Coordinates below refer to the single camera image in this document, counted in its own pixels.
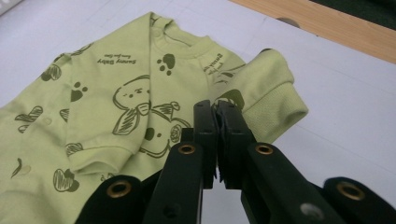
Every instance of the screw hole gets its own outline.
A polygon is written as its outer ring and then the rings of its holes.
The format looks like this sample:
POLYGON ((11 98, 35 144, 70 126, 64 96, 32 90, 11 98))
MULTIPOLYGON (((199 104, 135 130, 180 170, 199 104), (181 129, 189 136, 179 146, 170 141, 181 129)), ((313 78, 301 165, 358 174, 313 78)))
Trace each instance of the screw hole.
POLYGON ((183 145, 178 148, 178 152, 184 155, 192 154, 195 151, 195 147, 192 145, 183 145))
POLYGON ((360 201, 365 197, 365 194, 361 189, 348 182, 341 182, 337 184, 337 189, 344 196, 355 201, 360 201))
POLYGON ((262 155, 271 155, 274 150, 268 146, 256 146, 256 151, 262 155))
POLYGON ((322 210, 312 203, 301 204, 300 210, 305 216, 313 221, 321 221, 324 219, 322 210))
POLYGON ((131 189, 131 183, 126 180, 119 180, 107 188, 107 195, 111 198, 120 198, 127 195, 131 189))

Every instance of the brass grommet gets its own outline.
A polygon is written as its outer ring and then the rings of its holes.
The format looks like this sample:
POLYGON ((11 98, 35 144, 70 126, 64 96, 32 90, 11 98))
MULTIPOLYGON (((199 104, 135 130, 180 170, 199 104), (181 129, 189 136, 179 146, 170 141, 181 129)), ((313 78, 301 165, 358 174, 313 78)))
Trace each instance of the brass grommet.
POLYGON ((344 196, 355 201, 363 200, 366 196, 361 189, 356 187, 354 184, 345 181, 338 183, 337 189, 344 196))
POLYGON ((178 152, 184 155, 189 155, 194 153, 195 147, 192 145, 183 145, 178 148, 178 152))
POLYGON ((132 189, 131 183, 126 180, 114 182, 107 188, 107 195, 111 198, 120 198, 127 195, 132 189))
POLYGON ((256 151, 262 155, 271 155, 274 152, 274 150, 271 147, 264 145, 256 146, 256 151))

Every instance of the paw print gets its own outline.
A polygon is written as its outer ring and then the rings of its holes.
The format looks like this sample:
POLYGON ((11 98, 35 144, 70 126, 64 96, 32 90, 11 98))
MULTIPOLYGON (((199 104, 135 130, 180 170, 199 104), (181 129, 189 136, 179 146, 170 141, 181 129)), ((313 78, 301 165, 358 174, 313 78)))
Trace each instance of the paw print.
MULTIPOLYGON (((74 87, 75 87, 76 89, 80 88, 80 87, 81 87, 81 83, 76 82, 75 85, 74 85, 74 87)), ((82 87, 80 90, 75 90, 75 91, 72 90, 71 101, 72 101, 72 102, 75 102, 75 101, 81 99, 81 97, 83 96, 83 92, 85 92, 85 91, 87 91, 87 90, 88 90, 87 87, 82 87)))
POLYGON ((166 67, 169 69, 168 71, 166 71, 166 75, 170 76, 172 75, 172 71, 171 69, 175 67, 175 55, 173 54, 165 54, 163 55, 163 59, 159 59, 157 61, 158 64, 161 64, 160 66, 160 71, 165 71, 166 67))

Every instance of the baby onesie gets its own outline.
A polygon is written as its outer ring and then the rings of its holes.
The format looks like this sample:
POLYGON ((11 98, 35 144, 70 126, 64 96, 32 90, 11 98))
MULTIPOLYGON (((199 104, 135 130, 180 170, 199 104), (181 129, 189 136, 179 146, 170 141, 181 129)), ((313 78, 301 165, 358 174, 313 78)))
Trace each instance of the baby onesie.
POLYGON ((161 170, 202 100, 234 102, 273 141, 307 111, 291 83, 274 50, 245 64, 152 12, 61 54, 0 109, 0 222, 73 223, 104 180, 161 170))

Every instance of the cartoon dog print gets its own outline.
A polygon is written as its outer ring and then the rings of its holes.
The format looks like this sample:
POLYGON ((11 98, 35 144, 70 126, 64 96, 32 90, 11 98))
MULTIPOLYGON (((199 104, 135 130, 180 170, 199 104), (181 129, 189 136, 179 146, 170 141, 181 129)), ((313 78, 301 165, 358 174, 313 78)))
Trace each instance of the cartoon dog print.
POLYGON ((172 145, 180 141, 182 128, 191 126, 186 120, 173 117, 174 111, 179 109, 177 102, 151 108, 150 121, 140 152, 159 159, 166 155, 172 145))
POLYGON ((149 75, 137 77, 119 87, 113 96, 113 103, 119 109, 125 110, 113 133, 131 133, 139 125, 140 117, 149 113, 149 75))

